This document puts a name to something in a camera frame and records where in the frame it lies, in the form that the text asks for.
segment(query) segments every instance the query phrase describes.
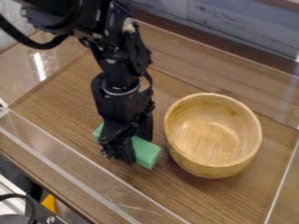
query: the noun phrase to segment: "black cable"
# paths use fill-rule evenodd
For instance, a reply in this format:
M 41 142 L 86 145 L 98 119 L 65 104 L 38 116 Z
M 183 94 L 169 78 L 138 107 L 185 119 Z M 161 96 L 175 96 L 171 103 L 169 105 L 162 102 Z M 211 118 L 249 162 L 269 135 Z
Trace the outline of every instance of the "black cable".
M 3 14 L 0 14 L 0 28 L 7 32 L 7 34 L 21 43 L 30 46 L 31 48 L 39 49 L 39 50 L 50 50 L 55 46 L 58 46 L 66 38 L 70 36 L 69 34 L 61 35 L 53 39 L 49 43 L 38 43 L 34 40 L 31 40 L 7 21 Z
M 29 205 L 31 206 L 31 209 L 33 209 L 33 215 L 31 215 L 31 218 L 29 220 L 29 224 L 34 224 L 35 223 L 35 206 L 34 206 L 34 200 L 27 195 L 22 195 L 19 193 L 9 193 L 6 195 L 0 195 L 0 201 L 10 200 L 13 198 L 25 199 L 29 202 Z

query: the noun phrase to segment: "yellow object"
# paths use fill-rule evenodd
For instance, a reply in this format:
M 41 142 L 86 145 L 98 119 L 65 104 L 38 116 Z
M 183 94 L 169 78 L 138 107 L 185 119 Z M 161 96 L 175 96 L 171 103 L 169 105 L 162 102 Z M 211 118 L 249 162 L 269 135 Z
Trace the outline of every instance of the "yellow object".
M 42 204 L 54 214 L 58 214 L 57 199 L 51 194 L 47 196 Z
M 167 112 L 165 131 L 174 161 L 207 179 L 242 172 L 262 143 L 256 113 L 221 94 L 194 94 L 181 99 Z

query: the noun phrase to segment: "bowl rim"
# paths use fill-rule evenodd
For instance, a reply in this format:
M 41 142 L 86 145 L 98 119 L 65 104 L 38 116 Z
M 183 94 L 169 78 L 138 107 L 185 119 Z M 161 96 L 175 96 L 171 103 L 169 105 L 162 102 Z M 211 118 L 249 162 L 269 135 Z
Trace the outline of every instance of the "bowl rim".
M 223 164 L 223 165 L 211 165 L 211 164 L 199 164 L 197 163 L 198 165 L 203 165 L 206 167 L 213 167 L 213 168 L 223 168 L 223 167 L 231 167 L 231 166 L 235 166 L 235 165 L 241 165 L 243 163 L 246 163 L 257 154 L 258 154 L 258 150 L 261 148 L 261 145 L 262 145 L 262 140 L 264 140 L 264 129 L 262 129 L 262 124 L 261 124 L 261 121 L 258 120 L 258 116 L 256 114 L 256 112 L 250 109 L 250 107 L 242 102 L 242 101 L 238 101 L 237 99 L 234 99 L 233 97 L 230 96 L 226 96 L 225 94 L 214 94 L 214 93 L 198 93 L 198 94 L 190 94 L 187 96 L 185 96 L 182 99 L 179 99 L 174 104 L 173 106 L 169 108 L 167 112 L 166 112 L 166 115 L 165 115 L 165 119 L 163 119 L 163 126 L 165 126 L 165 134 L 166 134 L 166 138 L 167 138 L 167 141 L 171 145 L 171 147 L 174 147 L 174 149 L 178 151 L 178 152 L 183 152 L 181 150 L 181 147 L 177 145 L 177 143 L 174 142 L 173 139 L 170 139 L 170 129 L 169 129 L 169 120 L 170 120 L 170 116 L 171 116 L 171 113 L 174 112 L 174 109 L 187 100 L 190 100 L 191 98 L 197 98 L 199 96 L 217 96 L 219 98 L 223 98 L 226 100 L 230 100 L 231 102 L 235 102 L 250 114 L 253 120 L 254 120 L 254 124 L 257 125 L 257 128 L 258 128 L 258 138 L 257 138 L 257 141 L 256 141 L 256 145 L 253 147 L 253 150 L 252 152 L 241 159 L 235 160 L 235 161 L 231 161 L 229 162 L 227 164 Z M 191 161 L 182 153 L 181 153 L 181 156 L 185 157 L 186 160 L 189 160 L 190 162 L 195 163 L 194 161 Z

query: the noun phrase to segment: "green foam block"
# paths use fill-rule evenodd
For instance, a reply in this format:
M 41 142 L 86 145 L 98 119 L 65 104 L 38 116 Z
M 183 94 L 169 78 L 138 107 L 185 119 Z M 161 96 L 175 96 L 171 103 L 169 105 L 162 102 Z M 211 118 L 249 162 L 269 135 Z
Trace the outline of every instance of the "green foam block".
M 94 139 L 98 142 L 99 136 L 103 130 L 105 124 L 101 124 L 94 131 Z M 137 163 L 147 169 L 153 169 L 162 156 L 163 149 L 154 143 L 146 141 L 139 136 L 133 137 L 133 143 L 135 148 Z

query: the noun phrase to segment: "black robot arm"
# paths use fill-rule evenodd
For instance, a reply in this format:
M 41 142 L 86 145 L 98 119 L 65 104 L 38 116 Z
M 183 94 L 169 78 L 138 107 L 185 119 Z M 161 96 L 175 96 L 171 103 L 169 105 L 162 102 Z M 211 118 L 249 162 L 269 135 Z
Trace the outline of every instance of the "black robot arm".
M 29 46 L 49 49 L 67 36 L 75 36 L 90 48 L 103 73 L 93 81 L 93 93 L 98 112 L 105 119 L 99 138 L 103 155 L 133 164 L 137 155 L 133 136 L 153 141 L 153 78 L 146 71 L 151 52 L 141 38 L 138 22 L 130 9 L 118 0 L 15 0 L 23 5 L 22 14 L 29 22 L 58 35 L 57 42 L 29 42 L 27 37 L 0 17 L 0 26 Z M 141 77 L 146 77 L 150 88 L 141 91 Z

